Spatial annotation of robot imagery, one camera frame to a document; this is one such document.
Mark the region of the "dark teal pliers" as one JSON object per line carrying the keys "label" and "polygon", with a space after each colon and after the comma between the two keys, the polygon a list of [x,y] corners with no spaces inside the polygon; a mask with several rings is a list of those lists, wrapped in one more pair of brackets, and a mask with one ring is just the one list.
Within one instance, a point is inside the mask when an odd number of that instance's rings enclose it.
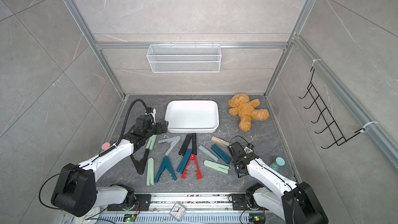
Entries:
{"label": "dark teal pliers", "polygon": [[211,146],[211,150],[220,157],[226,164],[230,164],[231,158],[216,144]]}

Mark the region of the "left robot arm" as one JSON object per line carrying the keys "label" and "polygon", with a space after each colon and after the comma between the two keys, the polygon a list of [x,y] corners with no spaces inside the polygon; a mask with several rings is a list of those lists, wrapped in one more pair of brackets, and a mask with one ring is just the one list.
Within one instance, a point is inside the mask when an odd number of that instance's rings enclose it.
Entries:
{"label": "left robot arm", "polygon": [[135,204],[133,188],[125,185],[98,187],[96,182],[109,169],[144,146],[150,137],[167,133],[168,125],[168,121],[154,122],[151,115],[140,115],[132,129],[109,149],[80,164],[69,163],[64,166],[51,204],[76,217],[106,205],[131,208]]}

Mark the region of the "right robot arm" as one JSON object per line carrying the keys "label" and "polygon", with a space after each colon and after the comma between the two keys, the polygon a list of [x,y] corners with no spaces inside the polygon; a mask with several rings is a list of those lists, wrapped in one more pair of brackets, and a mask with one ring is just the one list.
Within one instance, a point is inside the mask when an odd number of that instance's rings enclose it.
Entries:
{"label": "right robot arm", "polygon": [[265,208],[287,224],[327,224],[329,219],[314,190],[306,183],[290,180],[268,166],[248,144],[235,142],[228,146],[235,172],[250,175],[259,183],[245,193],[248,208]]}

